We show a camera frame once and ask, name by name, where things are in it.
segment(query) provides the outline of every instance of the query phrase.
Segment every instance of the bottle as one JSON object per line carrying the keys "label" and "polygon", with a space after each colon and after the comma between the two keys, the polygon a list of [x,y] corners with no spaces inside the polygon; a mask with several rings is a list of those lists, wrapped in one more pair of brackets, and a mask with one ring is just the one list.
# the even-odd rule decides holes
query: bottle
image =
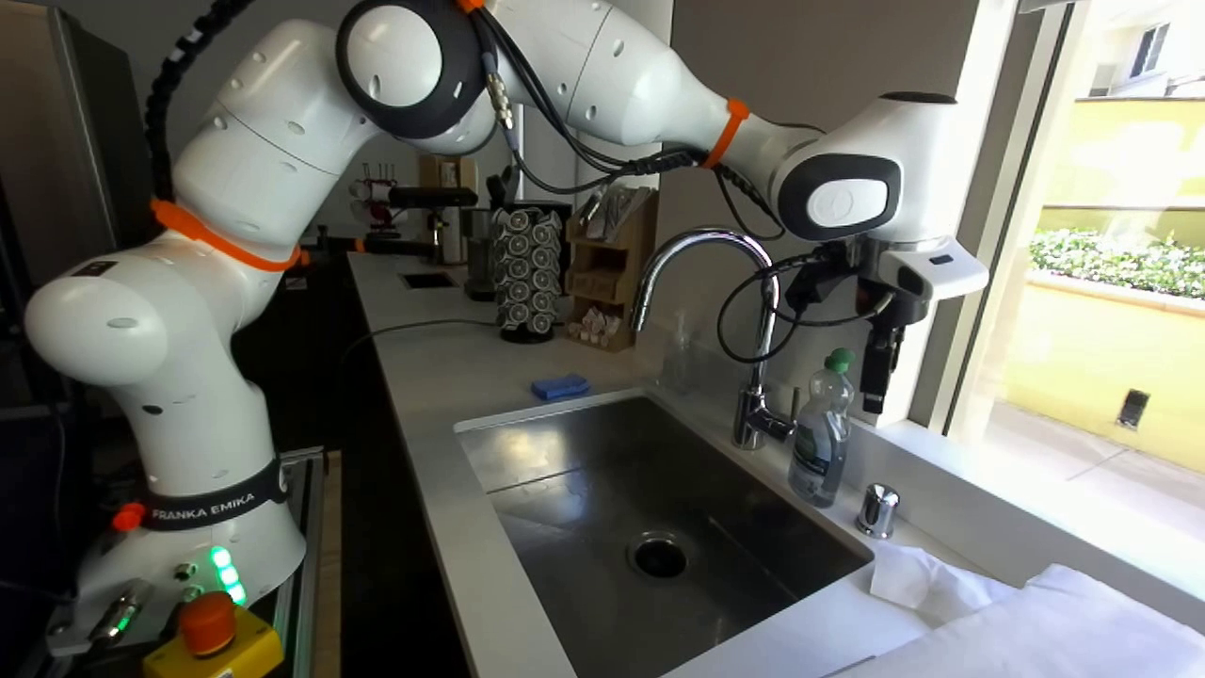
{"label": "bottle", "polygon": [[841,345],[813,378],[793,424],[792,484],[813,506],[831,506],[846,459],[846,410],[855,403],[852,353]]}

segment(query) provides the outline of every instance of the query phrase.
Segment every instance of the countertop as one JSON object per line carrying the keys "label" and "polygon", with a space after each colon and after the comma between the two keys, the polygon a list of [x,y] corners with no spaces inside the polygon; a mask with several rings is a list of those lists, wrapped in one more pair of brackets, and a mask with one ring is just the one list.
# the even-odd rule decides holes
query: countertop
{"label": "countertop", "polygon": [[[481,492],[457,424],[472,417],[540,407],[526,392],[536,378],[580,371],[590,392],[643,392],[710,441],[754,478],[773,484],[793,507],[828,523],[843,538],[866,543],[852,517],[857,497],[841,492],[836,507],[811,507],[788,488],[788,454],[733,452],[728,446],[730,403],[693,403],[660,384],[660,366],[640,351],[597,351],[571,340],[506,344],[493,328],[493,304],[472,302],[463,285],[407,285],[407,271],[422,271],[414,256],[351,256],[353,285],[378,344],[380,371],[394,407],[394,424],[418,478],[422,507],[432,531],[435,562],[457,608],[466,660],[481,678],[563,678],[571,664],[545,620],[540,594]],[[924,536],[901,526],[896,543],[927,546]],[[742,635],[690,660],[685,674],[831,674],[846,664],[892,653],[931,625],[901,608],[866,594],[870,566],[828,585],[826,592],[788,608]]]}

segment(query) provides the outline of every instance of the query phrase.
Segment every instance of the sink drain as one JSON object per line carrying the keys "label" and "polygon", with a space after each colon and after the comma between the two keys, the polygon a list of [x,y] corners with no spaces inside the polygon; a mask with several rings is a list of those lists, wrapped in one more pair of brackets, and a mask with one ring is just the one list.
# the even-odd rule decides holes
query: sink drain
{"label": "sink drain", "polygon": [[685,572],[685,550],[673,531],[643,531],[629,546],[629,562],[656,580],[673,580]]}

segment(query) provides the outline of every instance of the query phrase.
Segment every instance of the faucet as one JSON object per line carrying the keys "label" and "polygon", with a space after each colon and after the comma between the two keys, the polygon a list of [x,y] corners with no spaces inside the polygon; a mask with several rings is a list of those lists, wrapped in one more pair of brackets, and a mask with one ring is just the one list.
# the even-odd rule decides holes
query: faucet
{"label": "faucet", "polygon": [[[781,285],[781,276],[773,271],[777,260],[762,248],[762,241],[754,241],[749,235],[737,235],[737,231],[685,231],[685,235],[671,237],[668,243],[660,243],[638,284],[638,311],[629,317],[634,330],[640,330],[646,323],[651,289],[656,289],[660,276],[668,271],[668,264],[698,243],[730,243],[730,248],[744,252],[763,271],[758,353],[768,353],[777,344],[777,310],[784,302],[784,285]],[[762,434],[773,434],[777,441],[793,436],[798,395],[792,403],[792,417],[768,410],[763,370],[768,370],[763,358],[754,360],[754,378],[737,395],[733,441],[742,448],[758,448]]]}

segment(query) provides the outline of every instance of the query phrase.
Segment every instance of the orange ring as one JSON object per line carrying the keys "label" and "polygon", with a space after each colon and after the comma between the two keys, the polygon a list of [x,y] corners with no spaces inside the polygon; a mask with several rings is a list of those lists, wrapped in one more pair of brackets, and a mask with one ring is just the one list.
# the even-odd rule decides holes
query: orange ring
{"label": "orange ring", "polygon": [[236,241],[221,237],[215,226],[199,222],[191,211],[184,211],[181,204],[171,201],[150,201],[150,211],[159,220],[159,226],[176,231],[189,241],[204,241],[209,248],[220,248],[221,256],[256,269],[256,271],[290,271],[296,264],[296,252],[290,260],[262,260],[248,248],[242,248]]}
{"label": "orange ring", "polygon": [[737,139],[737,127],[749,122],[749,104],[742,99],[728,99],[728,125],[709,156],[709,168],[723,163],[728,145]]}

